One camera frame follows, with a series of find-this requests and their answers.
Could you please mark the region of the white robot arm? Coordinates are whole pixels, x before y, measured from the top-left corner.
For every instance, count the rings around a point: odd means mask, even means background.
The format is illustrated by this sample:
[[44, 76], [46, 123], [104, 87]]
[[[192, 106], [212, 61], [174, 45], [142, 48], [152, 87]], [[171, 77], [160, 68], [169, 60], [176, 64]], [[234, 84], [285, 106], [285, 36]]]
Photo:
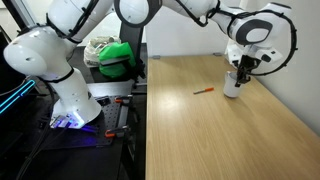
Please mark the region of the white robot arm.
[[248, 12], [229, 7], [221, 0], [54, 0], [44, 25], [34, 25], [16, 37], [3, 51], [14, 70], [39, 77], [51, 85], [59, 100], [53, 106], [49, 126], [80, 129], [102, 110], [92, 97], [81, 72], [70, 66], [67, 56], [109, 14], [115, 12], [125, 24], [142, 27], [161, 7], [167, 7], [204, 27], [212, 20], [245, 55], [263, 61], [279, 58], [272, 42], [289, 19], [291, 8], [270, 2]]

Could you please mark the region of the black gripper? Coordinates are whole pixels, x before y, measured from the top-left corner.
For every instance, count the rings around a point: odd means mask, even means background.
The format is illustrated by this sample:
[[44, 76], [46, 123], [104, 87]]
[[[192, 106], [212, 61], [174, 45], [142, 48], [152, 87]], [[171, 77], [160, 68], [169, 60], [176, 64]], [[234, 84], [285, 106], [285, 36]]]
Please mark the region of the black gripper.
[[251, 80], [251, 77], [248, 74], [256, 69], [260, 63], [261, 61], [259, 59], [243, 55], [240, 64], [238, 65], [235, 87], [239, 88], [241, 87], [241, 84], [248, 83]]

